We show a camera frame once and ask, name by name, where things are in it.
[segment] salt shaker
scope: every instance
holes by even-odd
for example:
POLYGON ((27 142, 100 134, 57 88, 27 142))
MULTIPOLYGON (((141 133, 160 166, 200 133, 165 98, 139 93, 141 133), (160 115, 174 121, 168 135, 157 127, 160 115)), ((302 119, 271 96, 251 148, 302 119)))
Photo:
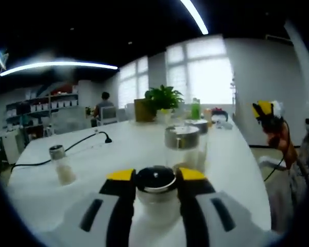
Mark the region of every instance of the salt shaker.
POLYGON ((75 181, 76 176, 68 165, 68 158, 62 145, 55 145, 49 149, 51 161, 56 166, 56 172, 61 185, 68 185, 75 181))

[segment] green bottle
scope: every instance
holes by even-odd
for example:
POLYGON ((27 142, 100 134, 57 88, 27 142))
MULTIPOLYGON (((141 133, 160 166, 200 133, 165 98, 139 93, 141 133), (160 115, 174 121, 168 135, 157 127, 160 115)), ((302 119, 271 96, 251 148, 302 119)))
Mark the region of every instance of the green bottle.
POLYGON ((198 120, 200 119, 200 100, 193 98, 191 104, 191 119, 198 120))

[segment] green plant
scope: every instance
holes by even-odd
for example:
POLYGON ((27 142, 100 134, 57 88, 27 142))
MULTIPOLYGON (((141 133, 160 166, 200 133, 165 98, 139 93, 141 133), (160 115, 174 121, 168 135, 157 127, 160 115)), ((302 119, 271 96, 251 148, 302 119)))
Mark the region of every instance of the green plant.
POLYGON ((145 98, 148 99, 147 107, 153 112, 161 109, 177 108, 178 104, 183 102, 182 94, 173 89, 172 86, 164 85, 161 85, 158 89, 150 88, 145 92, 145 98))

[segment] glass shaker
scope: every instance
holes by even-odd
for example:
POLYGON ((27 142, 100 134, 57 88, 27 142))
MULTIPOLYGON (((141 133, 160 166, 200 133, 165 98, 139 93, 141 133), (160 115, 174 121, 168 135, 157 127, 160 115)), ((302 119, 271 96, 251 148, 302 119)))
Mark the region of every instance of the glass shaker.
POLYGON ((169 225, 180 216, 176 176, 171 168, 153 166, 135 176, 136 195, 144 217, 152 226, 169 225))
POLYGON ((170 126, 165 129, 166 166, 196 169, 199 129, 194 126, 170 126))
POLYGON ((68 165, 68 158, 62 145, 55 145, 49 149, 51 161, 56 166, 58 180, 61 185, 68 185, 75 181, 76 176, 72 172, 71 167, 68 165))
POLYGON ((204 119, 186 120, 185 124, 199 129, 199 152, 196 169, 204 173, 208 146, 208 121, 204 119))

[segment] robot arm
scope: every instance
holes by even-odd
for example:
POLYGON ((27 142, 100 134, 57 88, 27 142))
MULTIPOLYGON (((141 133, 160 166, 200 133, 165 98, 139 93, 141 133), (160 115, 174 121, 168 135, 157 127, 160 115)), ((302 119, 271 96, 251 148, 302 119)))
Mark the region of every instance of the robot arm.
MULTIPOLYGON (((179 168, 175 181, 186 247, 265 246, 276 236, 254 225, 250 213, 231 197, 215 192, 201 172, 179 168)), ((127 247, 135 187, 134 169, 110 174, 99 193, 90 194, 68 210, 63 223, 47 234, 50 242, 45 243, 127 247)))

